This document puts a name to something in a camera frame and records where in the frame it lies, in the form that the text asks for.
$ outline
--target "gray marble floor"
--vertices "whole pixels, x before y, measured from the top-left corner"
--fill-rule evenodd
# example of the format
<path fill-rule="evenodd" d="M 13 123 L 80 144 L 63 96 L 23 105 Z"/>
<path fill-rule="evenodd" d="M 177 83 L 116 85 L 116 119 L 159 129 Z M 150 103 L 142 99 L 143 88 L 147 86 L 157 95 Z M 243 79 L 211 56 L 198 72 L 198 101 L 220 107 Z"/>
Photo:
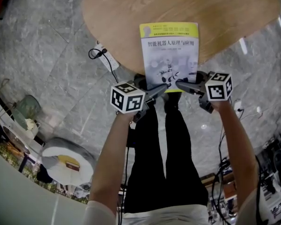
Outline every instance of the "gray marble floor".
<path fill-rule="evenodd" d="M 80 144 L 98 158 L 115 117 L 109 105 L 114 79 L 99 60 L 90 60 L 88 50 L 96 39 L 87 30 L 81 0 L 11 0 L 0 21 L 0 84 L 5 101 L 15 102 L 25 94 L 38 99 L 42 113 L 42 137 L 60 136 Z M 248 54 L 239 43 L 200 66 L 203 71 L 232 73 L 232 100 L 241 99 L 244 125 L 251 142 L 260 150 L 274 132 L 281 131 L 281 27 L 273 21 L 245 38 Z M 119 80 L 133 78 L 120 67 Z M 217 169 L 221 121 L 214 112 L 199 108 L 198 99 L 183 94 L 180 110 L 192 138 L 192 158 L 200 175 Z M 256 114 L 257 107 L 263 115 Z M 161 151 L 165 162 L 165 114 L 157 101 Z M 227 155 L 226 143 L 222 146 Z M 134 160 L 129 155 L 128 173 Z"/>

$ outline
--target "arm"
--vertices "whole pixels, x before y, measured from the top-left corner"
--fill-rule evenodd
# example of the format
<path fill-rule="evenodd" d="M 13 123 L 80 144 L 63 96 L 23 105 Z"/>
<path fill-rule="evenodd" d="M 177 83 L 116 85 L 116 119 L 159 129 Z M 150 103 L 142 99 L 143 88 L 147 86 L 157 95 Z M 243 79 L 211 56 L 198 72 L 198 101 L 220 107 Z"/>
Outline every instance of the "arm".
<path fill-rule="evenodd" d="M 99 157 L 89 195 L 90 201 L 104 204 L 115 215 L 124 170 L 128 128 L 133 116 L 131 113 L 116 116 Z"/>
<path fill-rule="evenodd" d="M 226 133 L 230 163 L 237 185 L 238 210 L 258 186 L 258 165 L 251 142 L 228 101 L 213 103 Z"/>

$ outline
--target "black pants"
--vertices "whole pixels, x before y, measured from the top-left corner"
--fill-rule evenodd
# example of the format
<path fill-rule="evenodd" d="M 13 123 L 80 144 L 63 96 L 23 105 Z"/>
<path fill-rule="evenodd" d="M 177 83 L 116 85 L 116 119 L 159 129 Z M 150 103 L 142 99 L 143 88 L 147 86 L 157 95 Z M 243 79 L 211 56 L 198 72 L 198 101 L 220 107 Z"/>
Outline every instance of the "black pants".
<path fill-rule="evenodd" d="M 167 113 L 165 128 L 167 178 L 163 172 L 155 108 L 148 110 L 136 124 L 135 162 L 128 181 L 125 213 L 189 204 L 207 206 L 208 192 L 193 165 L 191 138 L 180 111 Z"/>

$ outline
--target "wooden table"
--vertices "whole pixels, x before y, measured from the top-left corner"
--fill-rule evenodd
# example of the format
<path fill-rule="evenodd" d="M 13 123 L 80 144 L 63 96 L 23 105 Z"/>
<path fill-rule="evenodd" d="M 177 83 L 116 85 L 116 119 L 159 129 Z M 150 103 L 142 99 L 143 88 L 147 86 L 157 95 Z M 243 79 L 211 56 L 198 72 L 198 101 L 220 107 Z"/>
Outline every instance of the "wooden table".
<path fill-rule="evenodd" d="M 199 63 L 261 29 L 280 12 L 279 0 L 83 0 L 90 32 L 123 66 L 144 74 L 139 24 L 196 22 Z"/>

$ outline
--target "person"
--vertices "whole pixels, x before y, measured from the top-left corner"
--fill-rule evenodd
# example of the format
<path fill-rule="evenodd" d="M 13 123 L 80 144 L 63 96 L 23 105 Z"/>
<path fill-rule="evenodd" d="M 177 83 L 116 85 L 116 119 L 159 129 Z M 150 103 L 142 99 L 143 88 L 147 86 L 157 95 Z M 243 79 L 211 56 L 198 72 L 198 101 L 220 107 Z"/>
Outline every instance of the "person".
<path fill-rule="evenodd" d="M 168 155 L 166 178 L 158 140 L 154 104 L 135 128 L 135 162 L 128 180 L 122 224 L 208 224 L 208 192 L 192 162 L 191 139 L 178 109 L 181 93 L 170 93 L 165 103 Z M 228 101 L 213 102 L 226 133 L 229 158 L 237 184 L 237 224 L 257 224 L 258 165 L 250 140 Z M 117 223 L 129 123 L 134 114 L 118 114 L 98 160 L 84 225 Z M 262 220 L 271 221 L 261 192 Z"/>

